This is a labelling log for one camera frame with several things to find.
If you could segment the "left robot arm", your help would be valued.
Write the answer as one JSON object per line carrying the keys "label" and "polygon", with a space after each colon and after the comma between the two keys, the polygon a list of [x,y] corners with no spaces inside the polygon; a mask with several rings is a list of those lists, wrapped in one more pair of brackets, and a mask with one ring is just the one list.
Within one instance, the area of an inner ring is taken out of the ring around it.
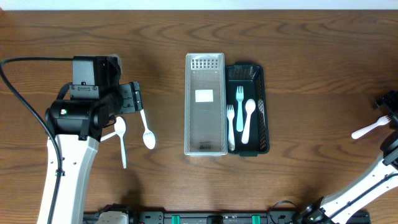
{"label": "left robot arm", "polygon": [[[102,130],[117,115],[143,109],[138,82],[120,84],[118,55],[77,55],[72,59],[73,81],[62,87],[46,110],[45,120],[55,139],[47,142],[48,164],[38,223],[82,223],[91,166]],[[53,215],[57,179],[57,145],[62,176]]]}

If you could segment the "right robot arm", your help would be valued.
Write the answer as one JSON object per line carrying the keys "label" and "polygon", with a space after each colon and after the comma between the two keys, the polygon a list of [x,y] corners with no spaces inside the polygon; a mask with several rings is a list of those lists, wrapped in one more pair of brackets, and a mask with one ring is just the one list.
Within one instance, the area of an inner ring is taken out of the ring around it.
{"label": "right robot arm", "polygon": [[159,141],[141,158],[145,203],[170,210],[260,210],[283,199],[320,199],[325,213],[342,223],[392,188],[376,161],[378,147],[355,145],[348,137],[350,129],[376,117],[363,97],[272,94],[266,107],[269,140],[256,111],[249,143],[236,136],[231,154],[210,158],[183,153],[181,96],[151,102]]}

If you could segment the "mint green plastic fork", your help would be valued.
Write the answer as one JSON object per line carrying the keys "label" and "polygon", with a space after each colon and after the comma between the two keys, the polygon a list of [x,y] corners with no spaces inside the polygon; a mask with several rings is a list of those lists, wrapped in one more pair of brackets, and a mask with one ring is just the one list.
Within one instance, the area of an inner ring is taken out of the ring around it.
{"label": "mint green plastic fork", "polygon": [[237,113],[237,120],[236,120],[236,130],[237,132],[243,131],[243,109],[242,109],[242,102],[244,99],[244,88],[243,86],[238,86],[236,89],[236,101],[238,102],[238,113]]}

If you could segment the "white spoon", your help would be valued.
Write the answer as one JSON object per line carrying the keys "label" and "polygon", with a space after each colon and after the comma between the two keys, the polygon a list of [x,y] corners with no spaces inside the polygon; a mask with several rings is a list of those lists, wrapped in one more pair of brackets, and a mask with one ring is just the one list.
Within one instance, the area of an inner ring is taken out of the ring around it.
{"label": "white spoon", "polygon": [[102,136],[100,141],[101,141],[101,142],[102,142],[102,141],[105,141],[105,140],[107,140],[107,139],[113,137],[113,136],[116,135],[116,134],[117,134],[117,132],[115,132],[115,131],[114,131],[114,132],[111,132],[111,133],[109,133],[109,134],[107,134],[107,135],[105,135],[105,136]]}
{"label": "white spoon", "polygon": [[146,114],[145,114],[144,109],[140,110],[140,114],[141,114],[142,122],[144,125],[144,134],[142,137],[144,144],[148,149],[153,149],[153,148],[155,148],[155,144],[156,144],[155,134],[148,128]]}
{"label": "white spoon", "polygon": [[126,132],[126,123],[123,117],[119,116],[116,118],[116,122],[114,124],[114,131],[120,138],[120,143],[121,143],[121,159],[122,159],[122,164],[123,168],[127,168],[127,159],[126,159],[126,150],[125,150],[125,144],[124,144],[124,134]]}
{"label": "white spoon", "polygon": [[241,142],[243,144],[247,144],[249,142],[249,133],[250,133],[250,125],[251,125],[251,115],[256,109],[256,103],[253,99],[248,99],[245,104],[246,110],[246,120],[243,129],[243,135],[241,138]]}

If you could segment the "white plastic fork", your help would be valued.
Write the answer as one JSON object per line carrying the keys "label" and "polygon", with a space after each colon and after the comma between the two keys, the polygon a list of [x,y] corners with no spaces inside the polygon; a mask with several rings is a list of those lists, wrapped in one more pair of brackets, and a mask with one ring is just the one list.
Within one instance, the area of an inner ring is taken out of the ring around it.
{"label": "white plastic fork", "polygon": [[235,150],[235,140],[234,140],[234,129],[233,129],[233,119],[234,119],[234,108],[233,105],[227,105],[227,119],[228,119],[228,148],[230,151]]}

